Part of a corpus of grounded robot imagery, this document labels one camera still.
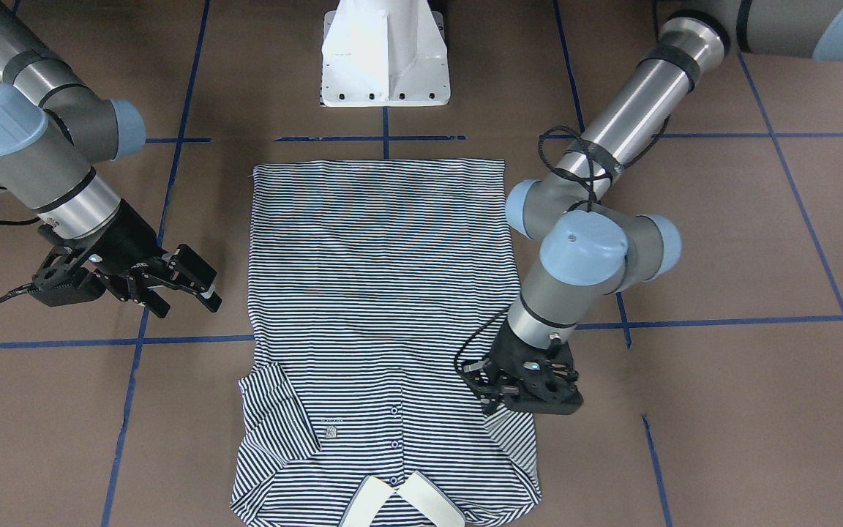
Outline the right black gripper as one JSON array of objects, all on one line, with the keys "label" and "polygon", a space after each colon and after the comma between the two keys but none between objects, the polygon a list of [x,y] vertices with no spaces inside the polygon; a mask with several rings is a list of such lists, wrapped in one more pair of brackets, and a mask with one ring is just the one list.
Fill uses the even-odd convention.
[{"label": "right black gripper", "polygon": [[[94,263],[97,277],[113,297],[140,304],[158,319],[164,319],[171,309],[153,289],[162,283],[191,294],[210,313],[217,313],[223,303],[215,291],[217,270],[188,244],[179,244],[173,253],[165,254],[154,228],[126,200],[120,201],[104,226],[75,240],[74,245],[88,258],[100,257]],[[162,283],[157,279],[161,274]]]}]

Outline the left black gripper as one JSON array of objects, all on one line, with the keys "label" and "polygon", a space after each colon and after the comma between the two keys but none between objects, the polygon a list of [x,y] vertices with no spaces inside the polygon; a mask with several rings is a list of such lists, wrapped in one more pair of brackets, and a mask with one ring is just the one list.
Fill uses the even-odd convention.
[{"label": "left black gripper", "polygon": [[548,338],[547,347],[525,343],[503,323],[491,350],[474,363],[474,394],[482,413],[501,407],[532,414],[571,416],[583,405],[578,371],[568,343]]}]

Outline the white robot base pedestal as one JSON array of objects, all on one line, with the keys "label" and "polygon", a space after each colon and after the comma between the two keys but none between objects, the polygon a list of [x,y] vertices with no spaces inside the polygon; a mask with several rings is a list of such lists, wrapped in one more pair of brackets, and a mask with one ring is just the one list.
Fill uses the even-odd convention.
[{"label": "white robot base pedestal", "polygon": [[447,105],[446,4],[340,1],[323,16],[319,101],[331,108]]}]

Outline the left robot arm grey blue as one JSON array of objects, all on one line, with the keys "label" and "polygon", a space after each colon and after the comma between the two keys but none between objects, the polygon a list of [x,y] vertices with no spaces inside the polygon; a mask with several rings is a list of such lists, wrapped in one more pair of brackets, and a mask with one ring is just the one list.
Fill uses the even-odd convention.
[{"label": "left robot arm grey blue", "polygon": [[681,257],[675,225],[622,214],[603,196],[653,145],[681,101],[733,51],[843,62],[843,1],[683,1],[602,113],[577,132],[549,173],[506,198],[512,229],[539,257],[485,358],[456,370],[492,416],[501,408],[568,416],[582,406],[569,338],[603,296],[648,283]]}]

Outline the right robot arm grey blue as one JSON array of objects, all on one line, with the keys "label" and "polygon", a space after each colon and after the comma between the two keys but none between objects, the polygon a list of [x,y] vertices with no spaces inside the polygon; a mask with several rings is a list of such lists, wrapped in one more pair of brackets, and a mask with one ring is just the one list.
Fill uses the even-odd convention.
[{"label": "right robot arm grey blue", "polygon": [[145,140],[130,102],[98,97],[0,2],[0,193],[34,213],[51,245],[30,283],[0,304],[28,294],[58,307],[110,293],[162,319],[171,307],[158,289],[168,288],[211,313],[220,309],[214,267],[187,244],[164,250],[97,171],[100,162],[140,152]]}]

